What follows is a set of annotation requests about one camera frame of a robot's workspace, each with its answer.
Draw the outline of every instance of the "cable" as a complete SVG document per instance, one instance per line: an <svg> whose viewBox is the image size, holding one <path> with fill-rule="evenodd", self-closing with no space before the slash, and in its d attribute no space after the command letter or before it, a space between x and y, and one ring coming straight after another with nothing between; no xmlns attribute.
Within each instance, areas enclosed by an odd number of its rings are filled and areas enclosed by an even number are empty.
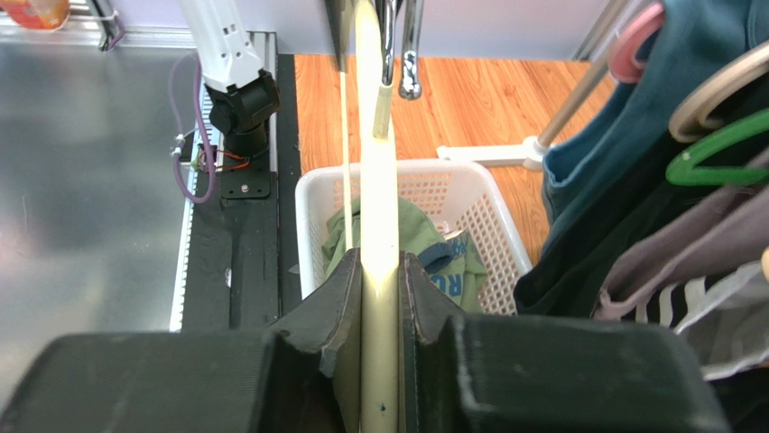
<svg viewBox="0 0 769 433"><path fill-rule="evenodd" d="M174 117L176 118L176 125L177 125L177 131L179 131L179 135L177 136L177 146L171 153L171 157L173 158L173 178L176 180L176 184L179 185L179 188L181 189L181 193L184 194L184 197L188 198L192 203L195 204L202 204L206 203L211 196L214 194L214 189L216 188L217 183L217 162L214 158L214 150L211 146L211 142L208 139L208 133L206 132L206 125L203 121L203 113L200 110L200 80L202 75L202 70L200 66L200 62L197 61L197 65L195 67L195 78L192 82L192 108L195 111L195 122L198 126L198 131L200 132L200 138L203 141L203 152L206 154L206 169L208 172L208 189L206 190L206 194L203 195L203 197L196 196L193 192L190 192L189 189L187 189L187 186L184 185L184 181L181 179L181 163L179 161L181 157L181 148L184 146L184 131L183 126L181 124L181 116L179 115L179 109L176 106L176 102L173 99L173 93L172 93L172 84L173 84L173 76L176 73L176 69L181 63L182 60L185 58L181 58L176 61L176 63L173 64L173 67L171 67L171 73L169 74L169 97L171 100L171 109L173 110Z"/></svg>

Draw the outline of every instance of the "laundry basket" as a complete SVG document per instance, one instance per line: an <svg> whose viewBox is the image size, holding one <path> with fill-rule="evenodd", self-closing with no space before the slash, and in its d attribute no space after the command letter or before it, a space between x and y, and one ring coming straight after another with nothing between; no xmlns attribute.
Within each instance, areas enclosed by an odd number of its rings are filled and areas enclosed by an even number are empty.
<svg viewBox="0 0 769 433"><path fill-rule="evenodd" d="M352 197L360 194L360 165L350 165ZM513 287L532 269L491 173L474 162L398 161L398 193L419 207L439 229L468 230L488 270L478 291L486 313L515 314ZM341 167L316 169L296 186L301 296L324 280L320 248L329 238L326 221L344 206Z"/></svg>

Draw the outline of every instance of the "wall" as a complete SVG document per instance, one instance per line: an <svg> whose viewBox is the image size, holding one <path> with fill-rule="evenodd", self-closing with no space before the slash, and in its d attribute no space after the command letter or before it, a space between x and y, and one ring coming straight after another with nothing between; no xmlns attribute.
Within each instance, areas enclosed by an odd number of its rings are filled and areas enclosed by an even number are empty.
<svg viewBox="0 0 769 433"><path fill-rule="evenodd" d="M113 0L129 26L186 27L180 0ZM610 0L425 0L422 55L571 59ZM331 53L321 0L237 0L283 53Z"/></svg>

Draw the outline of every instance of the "dark blue cloth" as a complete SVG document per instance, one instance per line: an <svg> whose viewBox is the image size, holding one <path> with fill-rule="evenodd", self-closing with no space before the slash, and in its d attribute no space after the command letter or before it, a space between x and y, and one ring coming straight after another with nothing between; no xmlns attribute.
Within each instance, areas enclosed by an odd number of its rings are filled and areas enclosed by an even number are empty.
<svg viewBox="0 0 769 433"><path fill-rule="evenodd" d="M551 221L543 253L584 209L667 132L683 99L730 61L769 35L769 1L665 0L665 24L641 81L619 85L580 134L545 156L542 201Z"/></svg>

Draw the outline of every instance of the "plastic bottle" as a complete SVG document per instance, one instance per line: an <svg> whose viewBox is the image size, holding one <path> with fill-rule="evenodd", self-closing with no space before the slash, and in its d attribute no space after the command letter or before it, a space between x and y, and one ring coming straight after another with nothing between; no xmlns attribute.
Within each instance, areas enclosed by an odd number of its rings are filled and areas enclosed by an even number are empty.
<svg viewBox="0 0 769 433"><path fill-rule="evenodd" d="M56 30L69 18L69 0L0 0L0 7L27 29Z"/></svg>

